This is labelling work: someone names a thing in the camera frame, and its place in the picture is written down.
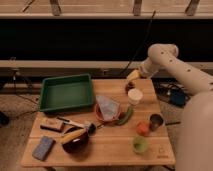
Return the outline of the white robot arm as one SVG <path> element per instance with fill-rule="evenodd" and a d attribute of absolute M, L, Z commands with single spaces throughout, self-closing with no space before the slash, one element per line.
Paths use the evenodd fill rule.
<path fill-rule="evenodd" d="M 182 111 L 175 171 L 213 171 L 213 76 L 178 59 L 178 53 L 175 44 L 152 44 L 127 80 L 165 69 L 184 86 L 190 97 Z"/>

